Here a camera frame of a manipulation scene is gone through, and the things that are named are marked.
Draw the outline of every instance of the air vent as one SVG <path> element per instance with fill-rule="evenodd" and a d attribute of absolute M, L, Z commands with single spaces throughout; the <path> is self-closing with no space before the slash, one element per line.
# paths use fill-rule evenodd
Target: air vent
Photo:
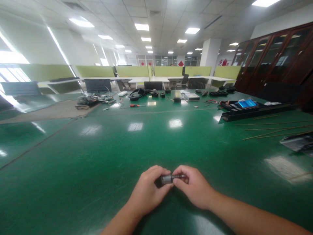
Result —
<path fill-rule="evenodd" d="M 150 17 L 156 17 L 161 15 L 162 15 L 161 11 L 150 10 Z"/>
<path fill-rule="evenodd" d="M 81 5 L 77 3 L 72 3 L 72 2 L 63 2 L 65 5 L 67 5 L 69 8 L 72 10 L 78 10 L 78 11 L 86 11 Z"/>

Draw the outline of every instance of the forearm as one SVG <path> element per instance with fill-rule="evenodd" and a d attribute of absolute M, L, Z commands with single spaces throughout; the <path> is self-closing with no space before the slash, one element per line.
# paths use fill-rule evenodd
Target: forearm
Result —
<path fill-rule="evenodd" d="M 141 218 L 126 204 L 105 227 L 101 235 L 131 235 Z"/>
<path fill-rule="evenodd" d="M 295 223 L 219 193 L 208 202 L 208 209 L 237 235 L 311 234 Z"/>

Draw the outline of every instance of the wooden stick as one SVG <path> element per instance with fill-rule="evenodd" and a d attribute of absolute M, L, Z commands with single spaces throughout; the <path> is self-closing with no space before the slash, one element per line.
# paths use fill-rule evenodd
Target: wooden stick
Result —
<path fill-rule="evenodd" d="M 263 123 L 263 124 L 235 124 L 235 126 L 247 126 L 247 125 L 273 125 L 273 124 L 287 124 L 296 122 L 280 122 L 280 123 Z"/>
<path fill-rule="evenodd" d="M 301 135 L 301 134 L 306 134 L 306 133 L 310 133 L 310 132 L 312 132 L 312 131 L 308 131 L 308 132 L 293 132 L 293 133 L 279 134 L 279 135 L 270 135 L 270 136 L 259 137 L 259 138 L 257 138 L 257 139 L 267 138 L 267 137 L 274 137 L 274 136 L 281 136 L 281 135 L 289 135 L 289 134 L 298 134 L 298 133 L 300 133 L 299 135 Z"/>
<path fill-rule="evenodd" d="M 262 135 L 257 135 L 257 136 L 249 137 L 249 138 L 242 139 L 242 140 L 252 139 L 252 138 L 260 137 L 260 136 L 263 136 L 263 135 L 274 134 L 274 133 L 276 133 L 276 132 L 287 131 L 287 130 L 296 129 L 296 128 L 302 128 L 302 127 L 286 128 L 286 129 L 283 129 L 283 130 L 274 131 L 274 132 L 270 132 L 270 133 L 266 133 L 266 134 L 262 134 Z"/>
<path fill-rule="evenodd" d="M 266 117 L 258 117 L 258 118 L 254 118 L 253 120 L 262 119 L 262 118 L 270 118 L 270 117 L 275 117 L 275 116 L 280 116 L 280 115 L 281 114 L 272 115 L 272 116 L 266 116 Z"/>
<path fill-rule="evenodd" d="M 288 127 L 280 127 L 280 128 L 265 128 L 265 129 L 248 129 L 245 131 L 258 131 L 258 130 L 277 130 L 277 129 L 286 129 Z"/>
<path fill-rule="evenodd" d="M 291 177 L 291 178 L 289 178 L 289 180 L 293 180 L 293 179 L 299 178 L 301 176 L 310 175 L 310 174 L 313 174 L 313 171 L 307 172 L 307 173 L 304 173 L 304 174 L 301 174 L 301 175 L 297 175 L 297 176 L 294 176 L 294 177 Z"/>

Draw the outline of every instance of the gray mat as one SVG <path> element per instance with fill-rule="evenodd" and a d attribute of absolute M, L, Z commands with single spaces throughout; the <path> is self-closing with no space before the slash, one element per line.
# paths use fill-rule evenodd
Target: gray mat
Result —
<path fill-rule="evenodd" d="M 50 107 L 40 109 L 34 112 L 25 113 L 18 115 L 14 118 L 6 119 L 0 121 L 0 124 L 4 123 L 15 123 L 15 122 L 32 122 L 32 121 L 42 121 L 50 119 L 60 119 L 60 118 L 81 118 L 91 112 L 96 106 L 91 109 L 76 109 L 77 101 L 66 100 L 56 103 Z"/>

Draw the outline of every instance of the green desk partition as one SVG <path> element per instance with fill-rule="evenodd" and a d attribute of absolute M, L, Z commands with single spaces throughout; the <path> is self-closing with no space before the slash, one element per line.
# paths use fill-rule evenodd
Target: green desk partition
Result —
<path fill-rule="evenodd" d="M 76 65 L 81 77 L 114 77 L 111 66 L 80 66 Z"/>
<path fill-rule="evenodd" d="M 119 77 L 148 77 L 147 66 L 117 66 L 117 74 Z"/>
<path fill-rule="evenodd" d="M 155 66 L 154 73 L 156 77 L 181 77 L 183 75 L 183 67 Z"/>
<path fill-rule="evenodd" d="M 214 76 L 236 80 L 241 66 L 217 66 Z"/>
<path fill-rule="evenodd" d="M 68 65 L 19 64 L 32 81 L 44 82 L 52 79 L 74 77 Z"/>
<path fill-rule="evenodd" d="M 211 66 L 187 66 L 185 67 L 185 74 L 189 74 L 189 76 L 209 76 L 211 69 Z"/>

